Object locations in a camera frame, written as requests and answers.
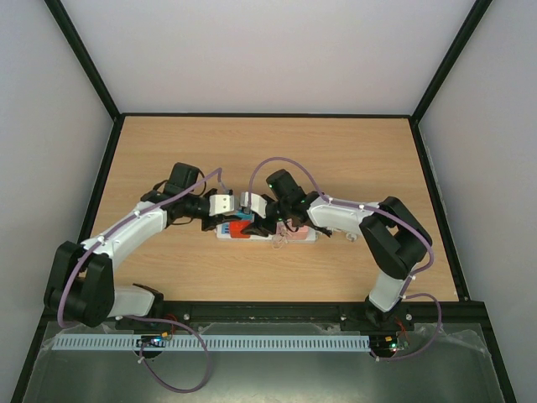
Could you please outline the red cube socket adapter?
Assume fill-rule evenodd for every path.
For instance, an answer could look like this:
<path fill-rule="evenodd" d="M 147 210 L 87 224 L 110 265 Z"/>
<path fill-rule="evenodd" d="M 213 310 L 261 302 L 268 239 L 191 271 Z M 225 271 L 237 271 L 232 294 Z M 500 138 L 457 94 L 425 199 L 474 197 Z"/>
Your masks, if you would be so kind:
<path fill-rule="evenodd" d="M 241 220 L 234 221 L 228 224 L 228 232 L 231 239 L 249 239 L 251 235 L 249 233 L 244 233 L 243 230 L 251 224 L 250 221 Z"/>

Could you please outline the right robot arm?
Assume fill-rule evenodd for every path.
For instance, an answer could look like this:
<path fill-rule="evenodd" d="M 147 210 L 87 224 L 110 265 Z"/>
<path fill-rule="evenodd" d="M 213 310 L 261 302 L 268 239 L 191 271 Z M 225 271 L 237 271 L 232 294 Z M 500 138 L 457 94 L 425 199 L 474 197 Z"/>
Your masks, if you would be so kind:
<path fill-rule="evenodd" d="M 287 170 L 274 172 L 266 182 L 272 196 L 251 191 L 240 196 L 241 207 L 254 215 L 242 232 L 268 237 L 283 223 L 328 237 L 335 231 L 363 237 L 379 268 L 365 300 L 365 317 L 377 329 L 391 323 L 418 264 L 426 255 L 434 258 L 431 236 L 405 204 L 393 196 L 363 203 L 328 196 L 319 188 L 306 193 Z"/>

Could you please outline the blue plug adapter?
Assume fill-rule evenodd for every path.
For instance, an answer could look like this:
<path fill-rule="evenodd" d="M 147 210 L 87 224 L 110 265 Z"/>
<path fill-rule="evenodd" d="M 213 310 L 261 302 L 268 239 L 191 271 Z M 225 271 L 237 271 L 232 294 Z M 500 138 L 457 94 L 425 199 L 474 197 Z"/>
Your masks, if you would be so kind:
<path fill-rule="evenodd" d="M 252 213 L 235 212 L 234 216 L 238 217 L 240 221 L 252 222 L 254 220 L 254 215 Z"/>

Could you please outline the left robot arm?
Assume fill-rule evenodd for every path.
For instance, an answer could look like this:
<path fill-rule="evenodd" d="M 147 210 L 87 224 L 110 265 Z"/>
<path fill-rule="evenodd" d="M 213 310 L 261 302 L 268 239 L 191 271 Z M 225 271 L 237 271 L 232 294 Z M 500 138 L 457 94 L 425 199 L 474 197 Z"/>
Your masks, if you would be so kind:
<path fill-rule="evenodd" d="M 195 192 L 222 169 L 203 175 L 195 166 L 177 163 L 167 180 L 145 193 L 131 212 L 110 228 L 80 243 L 66 241 L 55 252 L 44 304 L 61 327 L 76 323 L 96 327 L 113 317 L 146 317 L 159 293 L 144 285 L 117 286 L 114 274 L 145 241 L 181 218 L 198 220 L 204 232 L 236 221 L 237 198 L 225 185 Z"/>

